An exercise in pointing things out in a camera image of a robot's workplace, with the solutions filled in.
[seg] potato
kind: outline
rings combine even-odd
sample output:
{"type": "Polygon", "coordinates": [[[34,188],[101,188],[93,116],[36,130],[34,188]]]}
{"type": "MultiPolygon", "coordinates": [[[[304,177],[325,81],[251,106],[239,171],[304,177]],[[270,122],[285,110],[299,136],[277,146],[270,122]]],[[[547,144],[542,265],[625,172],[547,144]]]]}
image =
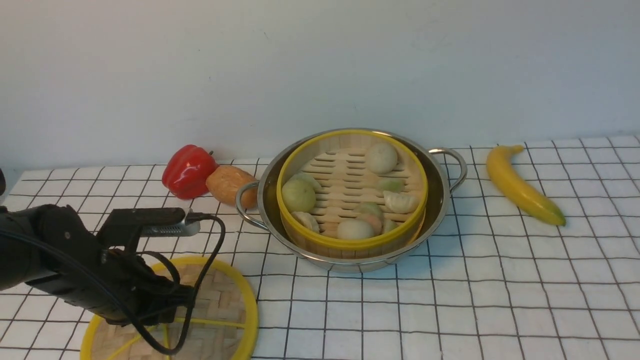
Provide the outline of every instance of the potato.
{"type": "MultiPolygon", "coordinates": [[[[245,184],[257,181],[248,172],[232,165],[220,165],[207,178],[207,188],[216,200],[229,206],[236,206],[236,193],[245,184]]],[[[253,209],[258,204],[258,188],[244,192],[240,200],[244,209],[253,209]]]]}

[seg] red bell pepper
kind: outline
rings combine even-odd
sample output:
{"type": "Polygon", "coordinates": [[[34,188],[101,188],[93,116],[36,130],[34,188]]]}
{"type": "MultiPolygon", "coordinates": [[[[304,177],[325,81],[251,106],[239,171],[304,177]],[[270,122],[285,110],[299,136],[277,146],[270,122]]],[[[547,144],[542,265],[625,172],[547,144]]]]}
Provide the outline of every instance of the red bell pepper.
{"type": "Polygon", "coordinates": [[[219,167],[201,147],[187,145],[178,150],[162,175],[162,184],[178,199],[190,200],[209,191],[207,177],[219,167]]]}

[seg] white wall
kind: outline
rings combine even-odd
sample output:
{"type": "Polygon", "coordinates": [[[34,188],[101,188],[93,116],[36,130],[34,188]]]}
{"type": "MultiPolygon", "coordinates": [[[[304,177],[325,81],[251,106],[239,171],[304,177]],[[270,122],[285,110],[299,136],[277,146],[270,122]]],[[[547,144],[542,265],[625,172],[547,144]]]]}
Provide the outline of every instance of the white wall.
{"type": "Polygon", "coordinates": [[[640,132],[638,0],[0,2],[0,166],[640,132]]]}

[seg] stainless steel pot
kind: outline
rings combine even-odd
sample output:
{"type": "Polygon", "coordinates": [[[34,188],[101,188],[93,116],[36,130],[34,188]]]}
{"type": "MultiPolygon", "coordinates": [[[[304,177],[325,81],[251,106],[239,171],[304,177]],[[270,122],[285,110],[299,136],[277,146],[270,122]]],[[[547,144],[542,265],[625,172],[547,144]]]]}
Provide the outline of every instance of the stainless steel pot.
{"type": "Polygon", "coordinates": [[[244,218],[249,224],[258,227],[260,229],[269,231],[279,242],[285,245],[291,252],[296,254],[299,258],[307,259],[311,263],[325,268],[327,270],[335,272],[345,273],[358,273],[358,272],[370,272],[393,264],[399,259],[408,255],[412,250],[424,243],[429,236],[440,225],[442,219],[447,214],[449,209],[449,203],[451,201],[451,193],[455,191],[464,180],[467,178],[467,164],[462,156],[451,149],[437,148],[431,150],[425,150],[415,142],[404,138],[402,136],[389,133],[386,131],[378,131],[375,129],[363,130],[373,131],[378,134],[389,136],[405,144],[415,155],[420,159],[424,170],[426,171],[427,178],[429,179],[429,196],[427,199],[427,215],[420,229],[418,238],[411,244],[382,256],[375,258],[365,259],[333,259],[324,256],[313,254],[309,251],[299,248],[293,244],[282,225],[282,219],[280,218],[280,209],[278,208],[278,201],[276,199],[276,183],[280,169],[289,155],[302,143],[316,136],[328,133],[330,131],[323,131],[322,133],[308,136],[284,149],[276,158],[274,158],[267,169],[262,174],[260,181],[249,183],[240,188],[236,194],[236,209],[240,216],[244,218]],[[446,176],[446,171],[442,169],[439,162],[434,158],[434,154],[450,155],[460,164],[460,176],[449,185],[446,176]],[[258,187],[258,210],[261,220],[257,220],[251,217],[242,208],[240,199],[242,194],[250,188],[258,187]]]}

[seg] yellow steamer rim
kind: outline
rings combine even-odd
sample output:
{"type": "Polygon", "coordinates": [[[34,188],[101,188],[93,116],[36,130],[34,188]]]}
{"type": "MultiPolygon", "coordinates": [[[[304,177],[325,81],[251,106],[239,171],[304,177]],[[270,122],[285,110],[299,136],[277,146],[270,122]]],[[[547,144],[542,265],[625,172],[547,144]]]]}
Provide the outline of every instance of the yellow steamer rim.
{"type": "MultiPolygon", "coordinates": [[[[368,250],[375,247],[380,247],[389,242],[394,241],[399,236],[404,235],[409,229],[415,228],[417,226],[419,228],[420,223],[424,220],[426,203],[428,196],[428,180],[427,175],[424,171],[424,168],[420,164],[420,160],[418,157],[411,151],[409,148],[404,146],[401,142],[393,138],[389,138],[386,135],[378,134],[374,131],[361,130],[361,129],[343,129],[338,131],[332,131],[329,133],[325,133],[323,135],[317,136],[302,145],[300,145],[295,151],[291,153],[291,155],[285,160],[285,163],[282,166],[282,170],[278,175],[278,182],[276,185],[276,197],[278,199],[278,207],[280,208],[280,213],[282,215],[283,222],[287,223],[289,227],[291,227],[298,234],[301,234],[307,240],[314,242],[318,245],[322,245],[328,248],[333,248],[335,250],[345,250],[345,251],[359,251],[359,250],[368,250]],[[284,204],[284,200],[282,197],[282,186],[289,178],[298,172],[299,169],[291,169],[292,164],[296,161],[301,154],[303,154],[307,149],[311,146],[321,142],[325,139],[333,138],[336,136],[344,136],[344,135],[356,135],[356,136],[370,136],[380,139],[383,142],[390,143],[393,145],[397,151],[402,152],[402,154],[398,154],[399,158],[402,158],[403,155],[408,157],[412,162],[414,162],[417,166],[416,168],[419,170],[418,175],[420,177],[420,184],[422,184],[422,189],[420,191],[419,197],[419,205],[417,209],[409,215],[409,217],[404,221],[404,223],[398,225],[394,230],[386,233],[377,235],[368,239],[361,240],[341,240],[337,238],[332,238],[329,236],[325,236],[322,234],[315,233],[299,223],[291,212],[287,209],[284,204]]],[[[412,237],[409,241],[411,242],[415,239],[415,235],[412,234],[412,237]]]]}

